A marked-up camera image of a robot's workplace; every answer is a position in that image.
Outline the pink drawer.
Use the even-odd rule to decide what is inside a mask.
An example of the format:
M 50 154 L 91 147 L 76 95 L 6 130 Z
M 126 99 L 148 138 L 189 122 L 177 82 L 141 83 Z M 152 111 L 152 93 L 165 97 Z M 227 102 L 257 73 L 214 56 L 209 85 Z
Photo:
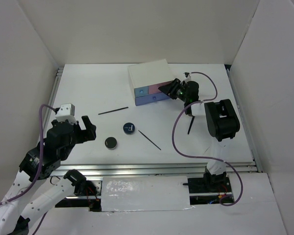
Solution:
M 168 84 L 170 84 L 170 81 L 150 85 L 150 86 L 148 87 L 148 93 L 149 93 L 149 94 L 160 93 L 161 91 L 159 90 L 159 87 L 162 87 L 162 86 L 165 86 L 165 85 L 168 85 Z

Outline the black lid powder jar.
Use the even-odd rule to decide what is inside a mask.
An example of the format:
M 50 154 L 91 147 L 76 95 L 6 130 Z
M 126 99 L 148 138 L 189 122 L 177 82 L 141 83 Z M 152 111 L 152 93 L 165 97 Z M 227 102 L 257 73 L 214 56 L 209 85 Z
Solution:
M 115 137 L 108 137 L 104 141 L 105 147 L 109 150 L 114 150 L 117 148 L 118 142 Z

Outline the light blue small drawer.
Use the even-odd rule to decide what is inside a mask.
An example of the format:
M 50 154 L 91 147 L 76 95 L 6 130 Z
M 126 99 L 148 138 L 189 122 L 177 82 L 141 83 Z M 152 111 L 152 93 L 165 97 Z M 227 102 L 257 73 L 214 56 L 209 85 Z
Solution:
M 135 97 L 141 97 L 141 96 L 148 95 L 148 86 L 135 88 L 134 95 L 135 95 Z

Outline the purple wide drawer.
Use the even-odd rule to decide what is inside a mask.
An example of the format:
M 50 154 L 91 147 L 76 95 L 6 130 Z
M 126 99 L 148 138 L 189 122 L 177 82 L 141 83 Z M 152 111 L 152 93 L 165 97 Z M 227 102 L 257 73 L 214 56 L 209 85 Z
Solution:
M 169 99 L 167 95 L 164 93 L 156 93 L 156 94 L 148 94 L 140 97 L 135 98 L 135 105 L 136 106 L 141 106 L 149 103 L 154 103 L 157 101 L 162 101 Z

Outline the navy lid powder jar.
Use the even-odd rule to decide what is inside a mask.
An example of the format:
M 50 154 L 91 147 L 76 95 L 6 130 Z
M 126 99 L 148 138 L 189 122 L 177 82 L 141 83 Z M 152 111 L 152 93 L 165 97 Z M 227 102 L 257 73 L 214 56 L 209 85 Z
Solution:
M 135 133 L 135 125 L 131 122 L 125 123 L 122 129 L 126 135 L 132 135 Z

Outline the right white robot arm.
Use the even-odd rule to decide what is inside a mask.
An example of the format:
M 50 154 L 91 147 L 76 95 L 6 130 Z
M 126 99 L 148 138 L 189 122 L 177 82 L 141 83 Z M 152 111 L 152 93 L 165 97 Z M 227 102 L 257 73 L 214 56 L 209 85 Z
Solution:
M 208 160 L 203 175 L 203 185 L 207 191 L 211 192 L 225 185 L 228 164 L 224 158 L 229 142 L 240 130 L 240 122 L 231 100 L 202 101 L 199 99 L 199 84 L 197 82 L 182 82 L 177 78 L 167 85 L 160 86 L 158 90 L 171 99 L 180 99 L 184 102 L 184 109 L 174 122 L 171 135 L 172 145 L 177 153 L 182 154 L 175 145 L 175 129 L 182 114 L 192 118 L 205 115 L 208 133 L 213 139 L 213 153 L 211 157 L 200 156 L 201 159 Z

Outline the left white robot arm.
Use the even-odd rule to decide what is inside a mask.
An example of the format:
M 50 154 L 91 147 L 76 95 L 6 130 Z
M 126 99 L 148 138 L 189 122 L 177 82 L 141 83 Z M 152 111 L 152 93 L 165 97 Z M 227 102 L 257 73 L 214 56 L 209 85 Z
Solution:
M 12 186 L 0 202 L 0 235 L 28 234 L 39 218 L 67 196 L 96 196 L 96 186 L 78 170 L 71 169 L 51 189 L 32 199 L 76 144 L 96 139 L 96 126 L 88 116 L 83 116 L 82 121 L 84 130 L 79 123 L 53 120 L 47 136 L 27 152 Z

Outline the large black makeup brush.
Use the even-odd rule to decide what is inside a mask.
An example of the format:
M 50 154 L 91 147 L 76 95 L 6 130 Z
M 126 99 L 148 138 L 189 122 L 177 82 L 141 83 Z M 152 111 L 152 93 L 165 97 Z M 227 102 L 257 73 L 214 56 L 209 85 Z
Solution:
M 195 117 L 192 117 L 191 122 L 190 122 L 190 125 L 189 125 L 189 128 L 188 128 L 187 135 L 190 134 L 190 131 L 191 131 L 191 128 L 192 128 L 192 125 L 193 125 L 194 120 L 195 120 Z

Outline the white drawer cabinet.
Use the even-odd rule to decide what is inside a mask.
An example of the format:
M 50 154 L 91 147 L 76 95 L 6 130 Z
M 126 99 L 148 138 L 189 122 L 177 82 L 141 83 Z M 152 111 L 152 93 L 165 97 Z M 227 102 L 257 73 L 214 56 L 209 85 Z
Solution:
M 127 71 L 134 100 L 135 88 L 174 80 L 174 75 L 165 59 L 130 65 L 127 67 Z

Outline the thin black brush far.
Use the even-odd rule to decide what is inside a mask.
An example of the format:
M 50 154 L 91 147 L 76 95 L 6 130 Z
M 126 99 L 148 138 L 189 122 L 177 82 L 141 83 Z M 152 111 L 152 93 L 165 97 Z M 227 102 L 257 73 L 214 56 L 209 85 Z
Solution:
M 113 113 L 113 112 L 125 110 L 125 109 L 128 109 L 128 108 L 129 107 L 122 107 L 122 108 L 118 108 L 118 109 L 114 109 L 114 110 L 109 110 L 109 111 L 105 111 L 105 112 L 102 112 L 102 113 L 98 113 L 98 115 L 104 115 L 104 114 L 108 114 L 108 113 Z

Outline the thin black brush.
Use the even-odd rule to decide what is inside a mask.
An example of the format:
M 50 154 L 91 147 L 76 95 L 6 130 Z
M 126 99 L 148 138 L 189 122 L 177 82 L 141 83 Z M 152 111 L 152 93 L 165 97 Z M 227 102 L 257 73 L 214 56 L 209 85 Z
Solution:
M 156 145 L 149 137 L 147 137 L 142 131 L 138 130 L 138 132 L 144 137 L 146 138 L 150 143 L 152 143 L 157 149 L 159 149 L 161 151 L 161 148 Z
M 105 111 L 105 112 L 102 112 L 102 113 L 98 113 L 98 115 L 104 115 L 104 114 L 108 114 L 108 113 L 113 113 L 113 112 L 125 110 L 125 109 L 128 109 L 128 108 L 129 107 L 122 107 L 122 108 L 118 108 L 118 109 L 114 109 L 114 110 L 109 110 L 109 111 Z

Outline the thin black brush near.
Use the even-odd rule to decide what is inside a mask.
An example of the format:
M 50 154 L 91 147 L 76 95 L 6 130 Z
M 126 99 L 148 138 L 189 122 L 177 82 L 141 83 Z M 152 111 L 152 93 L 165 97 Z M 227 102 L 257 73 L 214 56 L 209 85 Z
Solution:
M 150 143 L 152 143 L 157 149 L 159 149 L 161 151 L 161 148 L 156 145 L 149 137 L 147 137 L 142 131 L 138 130 L 138 132 L 144 137 L 146 138 Z

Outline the white taped cover plate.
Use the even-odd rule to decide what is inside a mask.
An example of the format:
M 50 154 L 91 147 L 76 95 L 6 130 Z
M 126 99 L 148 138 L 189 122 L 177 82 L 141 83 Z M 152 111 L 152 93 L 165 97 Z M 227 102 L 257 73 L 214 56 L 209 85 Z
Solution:
M 182 211 L 191 208 L 185 176 L 105 177 L 104 212 Z

